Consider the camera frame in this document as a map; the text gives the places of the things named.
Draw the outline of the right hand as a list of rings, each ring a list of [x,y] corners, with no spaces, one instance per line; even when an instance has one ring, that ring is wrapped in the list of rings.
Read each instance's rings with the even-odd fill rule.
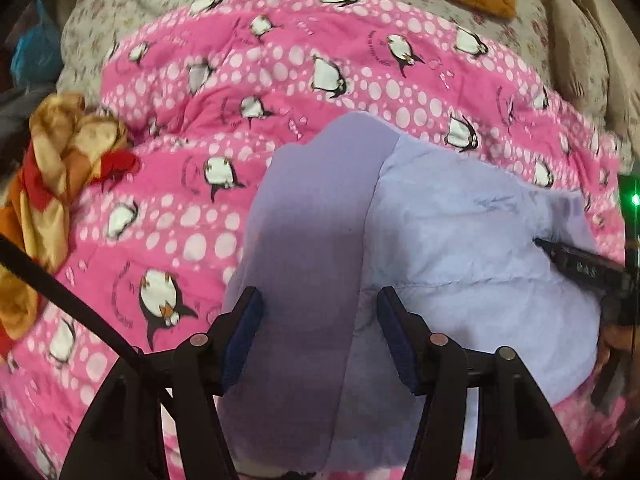
[[[620,387],[632,404],[639,403],[639,326],[605,325],[600,330],[596,385],[591,402],[602,412],[608,412],[613,396]]]

